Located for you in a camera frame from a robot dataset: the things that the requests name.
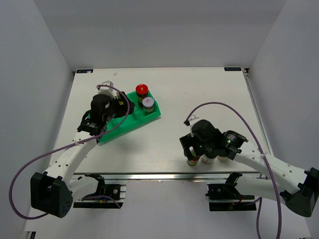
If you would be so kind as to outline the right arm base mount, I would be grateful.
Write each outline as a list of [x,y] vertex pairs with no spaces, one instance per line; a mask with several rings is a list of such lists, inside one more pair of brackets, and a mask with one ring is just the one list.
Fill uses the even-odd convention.
[[235,188],[241,173],[231,173],[224,183],[207,185],[205,196],[209,201],[210,212],[255,211],[256,199],[252,195],[242,195]]

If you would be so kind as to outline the red cap sauce bottle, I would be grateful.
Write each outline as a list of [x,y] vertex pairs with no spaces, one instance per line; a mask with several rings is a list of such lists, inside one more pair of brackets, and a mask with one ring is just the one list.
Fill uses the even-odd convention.
[[149,88],[145,84],[139,84],[136,86],[136,94],[138,97],[138,103],[141,105],[143,102],[143,99],[148,97],[149,94]]

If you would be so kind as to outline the green label sauce bottle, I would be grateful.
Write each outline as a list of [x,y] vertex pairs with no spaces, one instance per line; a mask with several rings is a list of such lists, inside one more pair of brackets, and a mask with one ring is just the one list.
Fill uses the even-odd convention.
[[196,166],[201,156],[194,151],[193,147],[190,147],[188,153],[186,154],[186,157],[188,165]]

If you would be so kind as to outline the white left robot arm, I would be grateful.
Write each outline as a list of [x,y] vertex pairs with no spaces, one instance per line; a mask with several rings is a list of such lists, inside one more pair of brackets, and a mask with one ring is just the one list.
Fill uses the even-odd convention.
[[125,136],[121,125],[107,129],[116,113],[126,122],[133,103],[123,105],[105,95],[93,98],[74,141],[44,172],[30,180],[31,206],[62,218],[79,200],[113,200],[105,182],[107,173],[184,173],[185,157],[169,125],[163,131],[150,127],[141,135]]

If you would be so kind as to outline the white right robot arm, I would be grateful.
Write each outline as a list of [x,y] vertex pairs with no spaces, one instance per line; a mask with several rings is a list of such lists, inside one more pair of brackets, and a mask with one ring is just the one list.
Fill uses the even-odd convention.
[[226,157],[247,165],[269,179],[262,180],[231,173],[222,190],[232,199],[254,195],[286,205],[295,214],[309,218],[319,198],[319,171],[305,170],[263,154],[249,140],[232,130],[221,132],[205,119],[188,122],[192,148],[206,157]]

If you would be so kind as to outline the yellow label brown bottle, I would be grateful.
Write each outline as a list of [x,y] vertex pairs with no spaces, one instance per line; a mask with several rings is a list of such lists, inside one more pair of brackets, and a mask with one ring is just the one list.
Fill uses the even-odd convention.
[[126,105],[126,101],[122,97],[117,97],[117,101],[120,107],[124,107]]

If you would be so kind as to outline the silver lid glass jar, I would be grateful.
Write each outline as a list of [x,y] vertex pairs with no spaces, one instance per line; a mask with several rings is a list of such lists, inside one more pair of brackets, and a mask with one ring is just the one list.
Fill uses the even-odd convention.
[[151,114],[155,108],[155,101],[152,97],[145,97],[142,100],[142,106],[145,114]]

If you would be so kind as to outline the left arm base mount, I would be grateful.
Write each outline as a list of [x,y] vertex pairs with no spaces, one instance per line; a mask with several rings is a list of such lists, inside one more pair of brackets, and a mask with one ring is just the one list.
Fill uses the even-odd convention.
[[107,180],[99,174],[72,179],[73,207],[81,209],[120,209],[126,196],[126,182]]

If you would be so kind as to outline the black lid spice jar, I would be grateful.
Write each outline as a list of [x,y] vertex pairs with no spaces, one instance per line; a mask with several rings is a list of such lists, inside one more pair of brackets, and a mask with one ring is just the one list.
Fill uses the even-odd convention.
[[206,164],[206,165],[212,164],[215,161],[215,159],[216,159],[216,156],[215,157],[208,157],[206,155],[203,155],[200,158],[201,162]]

